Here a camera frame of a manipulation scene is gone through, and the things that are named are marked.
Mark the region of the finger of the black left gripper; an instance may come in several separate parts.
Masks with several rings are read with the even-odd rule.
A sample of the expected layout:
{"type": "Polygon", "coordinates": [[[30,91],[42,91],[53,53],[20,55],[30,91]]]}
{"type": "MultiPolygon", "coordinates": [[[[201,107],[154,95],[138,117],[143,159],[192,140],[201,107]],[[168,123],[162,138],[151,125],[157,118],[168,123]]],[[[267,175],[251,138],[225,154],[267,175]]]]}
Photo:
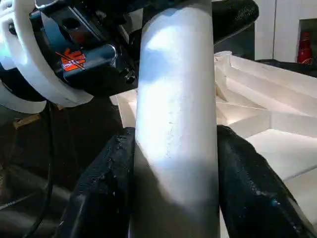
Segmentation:
{"type": "Polygon", "coordinates": [[[215,45],[242,32],[259,16],[259,7],[253,0],[214,0],[211,6],[215,45]]]}

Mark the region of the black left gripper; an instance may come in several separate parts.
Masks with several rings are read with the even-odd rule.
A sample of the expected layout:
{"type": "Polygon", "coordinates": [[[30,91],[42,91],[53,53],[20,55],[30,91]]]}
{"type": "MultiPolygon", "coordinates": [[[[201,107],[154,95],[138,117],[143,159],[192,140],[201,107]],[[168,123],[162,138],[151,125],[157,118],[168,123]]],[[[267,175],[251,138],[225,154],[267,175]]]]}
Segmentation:
{"type": "Polygon", "coordinates": [[[123,28],[125,0],[37,0],[30,15],[55,75],[87,93],[121,93],[138,85],[138,57],[123,28]]]}

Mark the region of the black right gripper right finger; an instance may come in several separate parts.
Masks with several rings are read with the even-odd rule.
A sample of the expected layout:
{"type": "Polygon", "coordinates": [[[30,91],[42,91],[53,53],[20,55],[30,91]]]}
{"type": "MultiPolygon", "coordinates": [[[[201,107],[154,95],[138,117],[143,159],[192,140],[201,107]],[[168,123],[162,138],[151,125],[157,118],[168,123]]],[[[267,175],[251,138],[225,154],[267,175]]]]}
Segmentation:
{"type": "Polygon", "coordinates": [[[217,126],[219,203],[231,238],[308,238],[310,222],[254,146],[217,126]]]}

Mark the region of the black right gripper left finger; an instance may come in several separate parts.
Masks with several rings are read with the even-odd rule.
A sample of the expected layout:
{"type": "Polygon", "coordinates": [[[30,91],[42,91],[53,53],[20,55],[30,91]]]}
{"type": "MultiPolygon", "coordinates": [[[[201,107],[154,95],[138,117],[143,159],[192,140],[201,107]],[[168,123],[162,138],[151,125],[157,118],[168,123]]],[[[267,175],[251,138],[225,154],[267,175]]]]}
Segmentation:
{"type": "Polygon", "coordinates": [[[132,206],[135,129],[114,135],[80,176],[55,238],[126,238],[132,206]]]}

